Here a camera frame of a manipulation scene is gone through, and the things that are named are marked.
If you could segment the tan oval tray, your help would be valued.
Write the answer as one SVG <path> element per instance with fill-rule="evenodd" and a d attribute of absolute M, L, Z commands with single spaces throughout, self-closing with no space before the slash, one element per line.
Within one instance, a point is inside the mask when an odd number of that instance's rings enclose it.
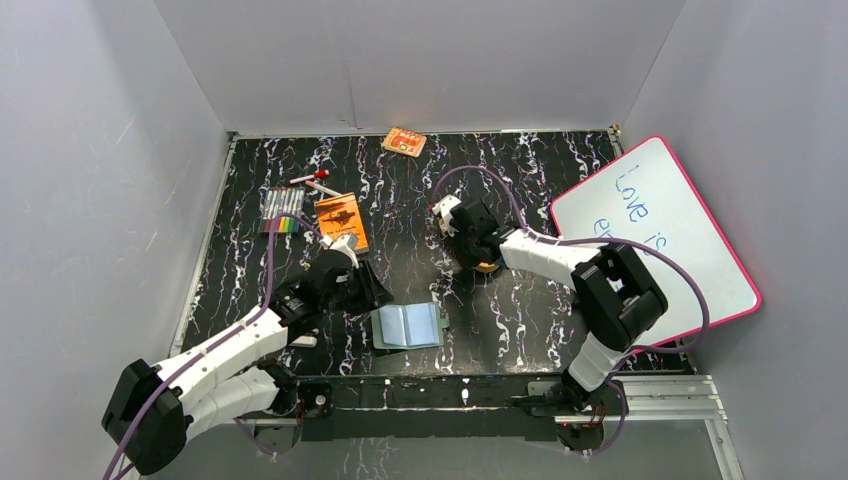
<path fill-rule="evenodd" d="M 474 269 L 476 271 L 486 273 L 486 274 L 493 273 L 493 272 L 497 271 L 499 268 L 500 268 L 500 266 L 497 263 L 490 263 L 490 262 L 479 262 L 474 267 Z"/>

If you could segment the green card holder wallet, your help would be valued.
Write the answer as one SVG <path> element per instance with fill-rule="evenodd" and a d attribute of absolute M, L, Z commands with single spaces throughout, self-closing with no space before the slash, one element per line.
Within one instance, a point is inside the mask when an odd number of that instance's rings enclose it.
<path fill-rule="evenodd" d="M 373 344 L 383 350 L 417 350 L 444 345 L 450 326 L 435 302 L 386 305 L 371 312 Z"/>

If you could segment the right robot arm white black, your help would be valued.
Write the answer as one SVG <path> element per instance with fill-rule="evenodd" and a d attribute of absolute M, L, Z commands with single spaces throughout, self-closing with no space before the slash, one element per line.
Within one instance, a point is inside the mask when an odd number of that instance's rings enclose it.
<path fill-rule="evenodd" d="M 565 405 L 590 413 L 602 384 L 625 353 L 667 311 L 668 301 L 634 248 L 576 247 L 500 224 L 479 199 L 448 195 L 432 211 L 445 243 L 465 268 L 504 267 L 567 286 L 588 330 L 562 374 Z"/>

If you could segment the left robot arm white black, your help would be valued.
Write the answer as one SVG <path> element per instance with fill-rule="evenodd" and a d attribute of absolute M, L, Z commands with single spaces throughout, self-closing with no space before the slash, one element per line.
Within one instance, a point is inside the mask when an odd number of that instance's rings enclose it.
<path fill-rule="evenodd" d="M 321 251 L 300 275 L 225 330 L 177 356 L 149 364 L 138 359 L 121 372 L 101 425 L 117 451 L 105 473 L 126 458 L 140 475 L 162 470 L 191 437 L 257 410 L 294 411 L 297 387 L 255 362 L 305 337 L 333 312 L 352 316 L 377 310 L 394 297 L 367 260 L 340 250 Z"/>

